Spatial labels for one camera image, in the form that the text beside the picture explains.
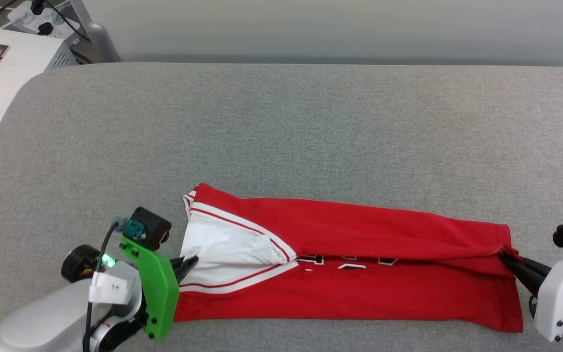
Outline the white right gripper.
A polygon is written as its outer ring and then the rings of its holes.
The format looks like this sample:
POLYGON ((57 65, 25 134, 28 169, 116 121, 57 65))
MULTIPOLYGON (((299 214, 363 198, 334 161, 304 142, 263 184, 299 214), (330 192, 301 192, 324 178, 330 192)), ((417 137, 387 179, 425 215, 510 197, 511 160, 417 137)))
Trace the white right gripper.
POLYGON ((547 341, 556 342, 563 336, 563 260, 550 267, 508 252, 498 256, 530 294, 538 296, 535 328, 547 341))

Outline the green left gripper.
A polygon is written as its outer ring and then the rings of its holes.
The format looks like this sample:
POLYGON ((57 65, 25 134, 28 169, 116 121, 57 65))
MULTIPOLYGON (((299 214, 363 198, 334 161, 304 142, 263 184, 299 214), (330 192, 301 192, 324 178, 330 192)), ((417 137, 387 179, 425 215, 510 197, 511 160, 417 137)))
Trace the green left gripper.
POLYGON ((135 321, 142 324, 142 330, 150 339, 164 339, 172 329, 178 303, 178 284, 198 263, 198 256, 168 259, 135 242, 125 235, 121 237, 122 253, 138 268, 143 299, 141 312, 135 314, 135 321))

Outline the red jersey with white sleeves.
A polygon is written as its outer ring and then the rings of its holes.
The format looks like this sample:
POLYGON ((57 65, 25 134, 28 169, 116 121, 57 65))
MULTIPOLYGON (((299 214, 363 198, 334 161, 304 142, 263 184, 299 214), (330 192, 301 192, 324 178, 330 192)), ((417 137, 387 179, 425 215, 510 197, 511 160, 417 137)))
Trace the red jersey with white sleeves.
POLYGON ((421 319, 523 331, 505 224, 308 199, 184 198, 177 321, 421 319))

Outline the white paper tag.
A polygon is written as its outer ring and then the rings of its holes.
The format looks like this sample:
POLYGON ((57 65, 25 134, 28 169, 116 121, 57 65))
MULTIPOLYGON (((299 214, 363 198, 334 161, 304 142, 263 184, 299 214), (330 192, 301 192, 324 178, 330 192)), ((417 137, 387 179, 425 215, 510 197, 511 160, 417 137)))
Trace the white paper tag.
POLYGON ((104 272, 95 272, 88 289, 88 301, 90 303, 126 305, 131 299, 134 283, 135 278, 124 279, 104 272))

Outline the black round motor cylinder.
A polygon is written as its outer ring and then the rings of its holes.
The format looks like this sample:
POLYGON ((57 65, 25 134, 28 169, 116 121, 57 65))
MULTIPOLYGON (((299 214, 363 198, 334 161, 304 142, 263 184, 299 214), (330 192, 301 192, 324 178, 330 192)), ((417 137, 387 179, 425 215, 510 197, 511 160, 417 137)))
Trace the black round motor cylinder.
POLYGON ((61 276, 70 283, 92 278, 99 258, 98 249, 82 244, 67 254, 61 266, 61 276))

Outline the white box appliance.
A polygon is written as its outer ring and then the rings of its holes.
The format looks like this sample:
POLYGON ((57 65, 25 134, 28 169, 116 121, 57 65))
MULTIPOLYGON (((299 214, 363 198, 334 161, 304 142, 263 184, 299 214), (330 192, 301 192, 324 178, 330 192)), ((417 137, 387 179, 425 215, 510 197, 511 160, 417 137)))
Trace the white box appliance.
POLYGON ((61 39, 0 29, 0 44, 10 46, 0 61, 0 124, 14 96, 30 79, 78 64, 61 39))

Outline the white power strip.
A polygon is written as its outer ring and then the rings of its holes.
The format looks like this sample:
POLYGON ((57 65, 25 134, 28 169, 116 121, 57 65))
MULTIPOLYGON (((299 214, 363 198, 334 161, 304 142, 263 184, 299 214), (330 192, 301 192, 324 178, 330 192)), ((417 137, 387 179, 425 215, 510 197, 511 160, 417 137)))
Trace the white power strip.
POLYGON ((7 20, 12 27, 28 34, 37 34, 40 24, 50 22, 54 26, 54 31, 47 37, 61 39, 73 45, 82 39, 81 25, 61 15, 62 9, 70 3, 70 0, 64 0, 58 6, 51 6, 45 0, 42 14, 34 16, 30 11, 31 0, 23 0, 7 14, 7 20))

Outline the grey metal post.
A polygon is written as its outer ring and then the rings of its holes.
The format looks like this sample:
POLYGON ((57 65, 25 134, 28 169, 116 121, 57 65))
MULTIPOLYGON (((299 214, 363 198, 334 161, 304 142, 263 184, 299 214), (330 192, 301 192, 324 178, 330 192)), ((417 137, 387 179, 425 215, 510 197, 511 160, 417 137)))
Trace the grey metal post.
POLYGON ((71 0, 72 9, 75 11, 81 26, 84 28, 92 46, 96 49, 98 56, 105 63, 121 62, 116 49, 108 36, 103 25, 94 22, 84 5, 83 0, 71 0))

